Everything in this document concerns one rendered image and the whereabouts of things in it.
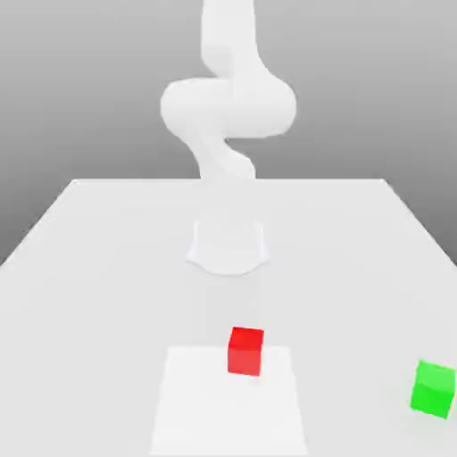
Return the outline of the small red cube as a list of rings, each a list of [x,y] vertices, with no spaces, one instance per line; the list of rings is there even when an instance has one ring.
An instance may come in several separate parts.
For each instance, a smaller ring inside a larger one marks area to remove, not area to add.
[[[233,327],[228,341],[228,372],[259,377],[264,330]]]

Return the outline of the small green cube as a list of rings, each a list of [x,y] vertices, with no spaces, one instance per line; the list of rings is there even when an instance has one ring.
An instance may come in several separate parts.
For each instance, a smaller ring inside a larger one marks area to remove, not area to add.
[[[411,391],[410,407],[447,420],[456,393],[455,370],[419,360]]]

